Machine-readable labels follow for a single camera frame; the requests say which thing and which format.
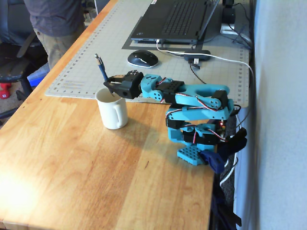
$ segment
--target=blue wall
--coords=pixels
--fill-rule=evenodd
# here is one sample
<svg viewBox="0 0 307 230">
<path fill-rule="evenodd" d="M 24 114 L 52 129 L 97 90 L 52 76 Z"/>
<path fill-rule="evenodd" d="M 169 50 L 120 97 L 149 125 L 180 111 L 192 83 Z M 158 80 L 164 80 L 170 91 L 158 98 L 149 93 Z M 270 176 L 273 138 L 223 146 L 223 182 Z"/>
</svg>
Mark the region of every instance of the blue wall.
<svg viewBox="0 0 307 230">
<path fill-rule="evenodd" d="M 258 0 L 255 19 L 256 112 L 235 212 L 243 230 L 306 230 L 307 1 Z"/>
</svg>

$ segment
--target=computer mouse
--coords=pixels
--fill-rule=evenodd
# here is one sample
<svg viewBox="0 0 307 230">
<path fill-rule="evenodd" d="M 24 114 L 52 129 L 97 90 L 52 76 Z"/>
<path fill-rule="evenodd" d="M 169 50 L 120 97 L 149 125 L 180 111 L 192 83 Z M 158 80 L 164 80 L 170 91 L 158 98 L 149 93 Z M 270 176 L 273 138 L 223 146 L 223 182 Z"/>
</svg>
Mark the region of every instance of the computer mouse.
<svg viewBox="0 0 307 230">
<path fill-rule="evenodd" d="M 159 59 L 147 50 L 134 51 L 128 57 L 128 62 L 134 66 L 151 68 L 158 64 Z"/>
</svg>

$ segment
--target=blue pen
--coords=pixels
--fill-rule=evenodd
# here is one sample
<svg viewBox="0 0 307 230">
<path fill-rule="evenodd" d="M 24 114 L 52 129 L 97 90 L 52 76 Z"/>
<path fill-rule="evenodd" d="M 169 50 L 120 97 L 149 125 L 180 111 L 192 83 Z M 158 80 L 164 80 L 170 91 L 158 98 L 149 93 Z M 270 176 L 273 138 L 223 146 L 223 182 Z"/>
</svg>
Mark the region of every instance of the blue pen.
<svg viewBox="0 0 307 230">
<path fill-rule="evenodd" d="M 102 59 L 98 56 L 98 54 L 95 54 L 95 58 L 97 60 L 98 63 L 98 67 L 100 68 L 100 71 L 102 73 L 102 76 L 104 76 L 105 81 L 108 81 L 109 78 L 106 75 L 106 69 L 104 66 L 104 63 L 102 62 Z"/>
</svg>

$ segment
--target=robotic arm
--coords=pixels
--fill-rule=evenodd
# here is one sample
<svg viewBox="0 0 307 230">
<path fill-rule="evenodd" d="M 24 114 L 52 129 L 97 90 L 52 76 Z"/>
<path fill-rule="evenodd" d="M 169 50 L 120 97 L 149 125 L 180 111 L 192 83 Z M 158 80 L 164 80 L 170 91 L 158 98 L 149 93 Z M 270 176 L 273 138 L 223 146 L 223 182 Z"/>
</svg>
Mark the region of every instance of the robotic arm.
<svg viewBox="0 0 307 230">
<path fill-rule="evenodd" d="M 177 156 L 193 165 L 209 164 L 216 173 L 221 173 L 228 157 L 246 145 L 244 128 L 232 138 L 224 137 L 225 123 L 234 110 L 233 100 L 227 97 L 227 86 L 185 85 L 183 81 L 158 75 L 144 76 L 136 70 L 123 78 L 110 77 L 104 85 L 123 98 L 134 99 L 142 93 L 145 98 L 171 104 L 165 115 L 168 137 L 186 145 L 177 151 Z M 209 122 L 199 125 L 188 122 L 204 119 Z"/>
</svg>

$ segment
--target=laptop keyboard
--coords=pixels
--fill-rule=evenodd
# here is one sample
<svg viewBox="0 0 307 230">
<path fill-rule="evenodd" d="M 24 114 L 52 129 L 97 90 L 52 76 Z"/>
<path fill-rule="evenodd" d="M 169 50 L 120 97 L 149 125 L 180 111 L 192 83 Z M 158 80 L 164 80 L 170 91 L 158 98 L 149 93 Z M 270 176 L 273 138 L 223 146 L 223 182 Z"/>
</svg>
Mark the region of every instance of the laptop keyboard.
<svg viewBox="0 0 307 230">
<path fill-rule="evenodd" d="M 197 7 L 197 2 L 175 2 L 166 23 L 163 26 L 162 34 L 164 35 L 186 35 L 194 12 Z"/>
</svg>

